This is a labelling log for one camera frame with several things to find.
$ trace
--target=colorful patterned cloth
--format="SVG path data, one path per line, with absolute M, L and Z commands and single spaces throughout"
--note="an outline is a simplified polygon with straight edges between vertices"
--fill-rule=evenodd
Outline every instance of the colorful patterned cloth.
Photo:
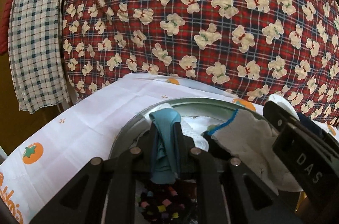
M 195 183 L 189 184 L 182 180 L 177 180 L 170 186 L 145 181 L 142 193 L 138 198 L 138 209 L 144 219 L 154 224 L 198 223 L 195 219 L 197 217 L 196 201 L 189 198 L 191 193 L 187 194 L 187 190 L 180 191 L 185 186 L 196 188 Z
M 129 72 L 179 75 L 263 104 L 279 93 L 334 124 L 335 0 L 65 0 L 71 83 L 86 97 Z
M 70 101 L 60 58 L 62 0 L 13 0 L 8 32 L 11 75 L 19 109 Z

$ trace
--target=screw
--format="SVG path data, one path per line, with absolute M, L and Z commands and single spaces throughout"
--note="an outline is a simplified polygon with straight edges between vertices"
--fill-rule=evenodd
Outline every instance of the screw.
M 201 149 L 197 148 L 197 147 L 193 147 L 191 148 L 191 153 L 194 155 L 198 155 L 201 153 Z
M 241 160 L 240 160 L 239 158 L 233 157 L 233 158 L 231 159 L 231 164 L 232 164 L 233 166 L 239 166 L 239 165 L 241 164 Z
M 129 151 L 131 152 L 131 154 L 139 154 L 141 152 L 141 148 L 133 147 Z
M 94 157 L 90 160 L 90 163 L 94 166 L 97 166 L 101 163 L 102 159 L 100 157 Z

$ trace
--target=round metal tray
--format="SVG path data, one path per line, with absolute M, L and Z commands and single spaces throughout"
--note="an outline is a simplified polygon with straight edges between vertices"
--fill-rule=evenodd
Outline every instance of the round metal tray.
M 158 104 L 152 105 L 137 115 L 135 115 L 119 132 L 116 141 L 113 143 L 110 158 L 118 157 L 122 152 L 129 149 L 134 140 L 141 133 L 150 129 L 149 123 L 144 115 L 151 111 L 154 107 L 161 104 L 170 104 L 182 117 L 211 117 L 220 120 L 221 123 L 226 122 L 233 114 L 234 110 L 241 108 L 250 111 L 255 118 L 265 120 L 265 118 L 245 107 L 229 103 L 222 100 L 210 98 L 179 98 L 166 100 Z

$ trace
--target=orange tomato print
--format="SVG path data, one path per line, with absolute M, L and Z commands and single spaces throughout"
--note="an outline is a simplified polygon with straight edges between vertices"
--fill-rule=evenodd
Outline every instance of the orange tomato print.
M 38 161 L 43 154 L 43 146 L 40 143 L 34 143 L 25 148 L 22 155 L 22 161 L 30 165 Z
M 240 105 L 240 106 L 243 106 L 243 107 L 246 107 L 254 112 L 257 112 L 254 105 L 251 103 L 251 102 L 248 102 L 248 101 L 245 101 L 243 99 L 239 99 L 239 98 L 236 98 L 232 101 L 232 103 L 236 104 L 236 105 Z
M 336 131 L 333 129 L 333 127 L 331 127 L 330 125 L 327 125 L 328 130 L 333 134 L 333 136 L 336 135 Z
M 171 83 L 171 84 L 177 84 L 177 85 L 180 85 L 179 84 L 179 81 L 177 79 L 173 79 L 173 78 L 169 78 L 167 81 L 167 83 Z

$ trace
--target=blue checkered cloth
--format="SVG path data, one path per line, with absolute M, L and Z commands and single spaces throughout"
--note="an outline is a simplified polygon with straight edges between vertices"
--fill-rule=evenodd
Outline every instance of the blue checkered cloth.
M 60 57 L 62 0 L 13 0 L 8 31 L 19 109 L 33 114 L 69 95 Z

